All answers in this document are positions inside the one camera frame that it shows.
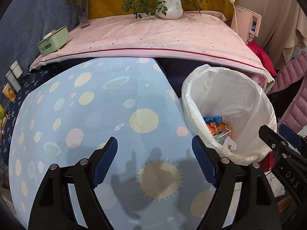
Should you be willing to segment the white tissue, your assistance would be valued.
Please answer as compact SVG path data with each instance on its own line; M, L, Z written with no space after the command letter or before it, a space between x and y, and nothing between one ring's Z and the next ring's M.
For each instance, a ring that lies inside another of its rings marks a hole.
M231 152L236 150L237 145L229 136L227 136L224 140L223 147Z

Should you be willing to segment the blue wrapper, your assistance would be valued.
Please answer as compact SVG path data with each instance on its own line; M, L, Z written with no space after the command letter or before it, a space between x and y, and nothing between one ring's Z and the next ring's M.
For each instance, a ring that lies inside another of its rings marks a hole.
M210 124L212 122L214 122L216 124L222 123L222 117L219 117L219 116L204 117L203 119L204 119L206 124Z

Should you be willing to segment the trash bin with white bag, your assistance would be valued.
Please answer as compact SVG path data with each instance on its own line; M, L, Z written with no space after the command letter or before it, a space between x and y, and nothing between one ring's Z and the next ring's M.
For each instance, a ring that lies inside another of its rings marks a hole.
M272 103L264 90L245 74L207 64L196 68L182 85L182 106L193 135L239 165L260 162L270 148L259 138L261 126L277 130ZM235 150L219 144L204 117L219 116L230 124Z

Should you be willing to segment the pink puffer jacket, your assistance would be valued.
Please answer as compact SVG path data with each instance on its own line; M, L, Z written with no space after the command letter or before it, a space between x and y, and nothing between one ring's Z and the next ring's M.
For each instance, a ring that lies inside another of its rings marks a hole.
M285 124L295 133L306 126L306 51L290 60L277 74L267 94L277 126Z

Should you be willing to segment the orange snack wrapper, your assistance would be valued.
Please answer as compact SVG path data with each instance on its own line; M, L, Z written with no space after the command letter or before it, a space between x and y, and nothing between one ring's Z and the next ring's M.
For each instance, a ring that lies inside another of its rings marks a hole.
M209 131L211 132L212 136L217 136L224 133L227 133L228 136L232 135L232 129L230 127L230 124L227 122L222 122L221 124L211 122L207 123L206 125Z

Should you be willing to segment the red cushion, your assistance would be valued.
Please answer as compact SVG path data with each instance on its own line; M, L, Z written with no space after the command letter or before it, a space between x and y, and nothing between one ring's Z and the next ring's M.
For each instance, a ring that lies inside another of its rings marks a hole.
M277 72L275 71L273 62L268 54L255 41L248 42L247 46L257 55L261 60L262 65L267 69L271 76L276 77Z

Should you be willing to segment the light blue dotted tablecloth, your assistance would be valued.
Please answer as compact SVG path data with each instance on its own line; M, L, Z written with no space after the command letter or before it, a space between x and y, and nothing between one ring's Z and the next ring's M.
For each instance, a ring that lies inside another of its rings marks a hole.
M27 227L48 167L118 142L96 196L115 229L196 229L214 194L181 102L153 59L97 58L26 94L9 134L9 183Z

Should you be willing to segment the green yellow carton box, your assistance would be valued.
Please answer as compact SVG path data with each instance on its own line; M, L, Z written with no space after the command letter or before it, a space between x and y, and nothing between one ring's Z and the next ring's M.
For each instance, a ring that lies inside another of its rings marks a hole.
M3 128L4 123L6 121L6 112L2 105L0 105L0 126Z

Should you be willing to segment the beige curtain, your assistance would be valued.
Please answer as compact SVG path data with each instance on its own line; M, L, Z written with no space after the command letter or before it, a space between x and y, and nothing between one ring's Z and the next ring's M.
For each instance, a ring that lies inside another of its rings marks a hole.
M274 68L285 66L295 46L306 47L306 15L297 0L239 0L239 6L262 16L256 42Z

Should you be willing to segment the pink water dispenser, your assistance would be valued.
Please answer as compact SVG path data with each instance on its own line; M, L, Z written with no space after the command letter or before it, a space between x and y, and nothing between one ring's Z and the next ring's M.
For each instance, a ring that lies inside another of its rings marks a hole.
M261 20L261 15L235 5L231 29L235 31L247 45L249 42L252 42L255 37L258 37Z

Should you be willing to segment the navy patterned cloth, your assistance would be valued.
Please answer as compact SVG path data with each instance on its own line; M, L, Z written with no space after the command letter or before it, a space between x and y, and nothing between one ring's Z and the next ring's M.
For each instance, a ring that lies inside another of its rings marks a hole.
M26 96L43 83L47 82L55 75L51 71L40 71L34 74L29 74L26 77L26 82L21 89L17 92L17 96L13 103L8 106L7 114L8 120L2 130L1 137L1 157L5 164L8 164L10 145L12 140L12 133L16 124L17 116L20 111L21 105Z

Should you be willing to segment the pink table cover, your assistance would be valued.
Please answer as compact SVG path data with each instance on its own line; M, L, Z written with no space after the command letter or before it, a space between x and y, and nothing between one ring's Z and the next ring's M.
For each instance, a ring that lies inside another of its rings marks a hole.
M177 58L210 62L269 76L260 59L226 23L221 12L185 12L177 20L133 15L91 21L69 33L62 49L38 56L30 69L87 57Z

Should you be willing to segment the white cosmetic tube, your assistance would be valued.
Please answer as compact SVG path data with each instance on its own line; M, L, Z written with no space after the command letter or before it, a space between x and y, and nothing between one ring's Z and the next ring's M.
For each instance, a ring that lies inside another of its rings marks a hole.
M9 81L10 85L12 86L12 88L14 88L16 92L19 92L21 86L18 83L17 79L15 78L14 74L11 71L8 71L5 76Z

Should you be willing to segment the green tissue box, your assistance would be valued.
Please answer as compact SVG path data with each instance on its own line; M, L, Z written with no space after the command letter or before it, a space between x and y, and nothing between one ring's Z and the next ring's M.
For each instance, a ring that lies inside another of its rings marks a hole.
M49 55L55 51L58 51L69 41L69 32L66 26L59 28L58 30L52 30L45 35L43 39L37 43L37 47L42 56Z

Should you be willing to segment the glass vase with flowers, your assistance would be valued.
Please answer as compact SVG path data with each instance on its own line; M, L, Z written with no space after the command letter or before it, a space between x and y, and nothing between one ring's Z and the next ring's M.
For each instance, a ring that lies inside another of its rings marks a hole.
M88 19L88 0L66 0L66 2L75 7L81 29L91 24Z

